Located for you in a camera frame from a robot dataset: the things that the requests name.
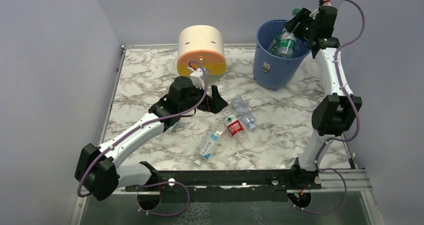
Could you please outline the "green white label bottle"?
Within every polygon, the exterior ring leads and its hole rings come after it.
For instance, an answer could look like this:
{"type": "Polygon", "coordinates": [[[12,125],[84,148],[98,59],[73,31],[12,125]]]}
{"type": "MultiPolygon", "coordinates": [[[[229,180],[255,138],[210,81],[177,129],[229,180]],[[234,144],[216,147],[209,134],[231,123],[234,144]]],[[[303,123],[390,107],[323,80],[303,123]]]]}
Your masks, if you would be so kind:
{"type": "Polygon", "coordinates": [[[272,54],[285,59],[291,59],[296,47],[296,37],[284,28],[275,36],[275,45],[272,54]]]}

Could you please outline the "green tinted bottle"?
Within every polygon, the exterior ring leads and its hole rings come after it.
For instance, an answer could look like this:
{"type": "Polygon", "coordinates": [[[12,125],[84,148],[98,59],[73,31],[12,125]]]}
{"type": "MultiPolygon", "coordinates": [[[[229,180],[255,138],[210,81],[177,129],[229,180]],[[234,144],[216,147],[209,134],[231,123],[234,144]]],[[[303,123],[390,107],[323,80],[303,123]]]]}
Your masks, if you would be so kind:
{"type": "Polygon", "coordinates": [[[267,48],[267,51],[270,54],[274,54],[274,52],[278,49],[279,44],[281,42],[282,39],[282,35],[284,34],[284,30],[281,30],[280,32],[278,32],[272,39],[272,42],[270,43],[270,45],[267,48]]]}

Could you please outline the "blue green label bottle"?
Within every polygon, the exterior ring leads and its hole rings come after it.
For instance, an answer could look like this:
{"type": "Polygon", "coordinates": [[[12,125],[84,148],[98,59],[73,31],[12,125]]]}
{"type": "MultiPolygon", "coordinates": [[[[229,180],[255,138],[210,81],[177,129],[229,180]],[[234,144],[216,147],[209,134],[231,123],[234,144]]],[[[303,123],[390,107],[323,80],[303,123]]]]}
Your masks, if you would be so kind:
{"type": "Polygon", "coordinates": [[[180,128],[181,127],[181,122],[180,121],[178,121],[178,122],[176,122],[171,128],[170,128],[170,132],[171,133],[174,133],[178,128],[180,128]]]}

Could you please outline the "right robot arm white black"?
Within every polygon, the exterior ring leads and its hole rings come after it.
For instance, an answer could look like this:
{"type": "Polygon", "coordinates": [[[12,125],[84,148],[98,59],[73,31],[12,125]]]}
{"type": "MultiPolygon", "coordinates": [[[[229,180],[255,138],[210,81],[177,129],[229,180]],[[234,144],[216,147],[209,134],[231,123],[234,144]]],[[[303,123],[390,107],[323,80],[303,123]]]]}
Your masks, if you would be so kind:
{"type": "Polygon", "coordinates": [[[313,110],[312,135],[304,152],[291,166],[295,179],[314,180],[328,147],[357,121],[362,99],[355,96],[345,77],[339,39],[333,36],[338,10],[329,3],[315,11],[302,8],[285,28],[305,42],[318,65],[324,97],[313,110]]]}

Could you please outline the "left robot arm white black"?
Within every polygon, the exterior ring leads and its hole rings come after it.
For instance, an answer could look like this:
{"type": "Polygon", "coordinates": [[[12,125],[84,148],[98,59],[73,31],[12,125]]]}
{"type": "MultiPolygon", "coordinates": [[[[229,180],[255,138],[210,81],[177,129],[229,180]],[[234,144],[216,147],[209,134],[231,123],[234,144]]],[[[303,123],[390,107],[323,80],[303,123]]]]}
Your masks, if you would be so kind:
{"type": "Polygon", "coordinates": [[[178,76],[168,93],[154,103],[147,113],[129,129],[98,146],[85,145],[79,155],[74,177],[79,182],[80,198],[94,196],[97,201],[109,197],[119,187],[144,184],[150,170],[143,166],[119,169],[129,155],[152,138],[161,135],[192,110],[217,114],[228,106],[218,87],[212,85],[211,95],[198,88],[192,80],[178,76]]]}

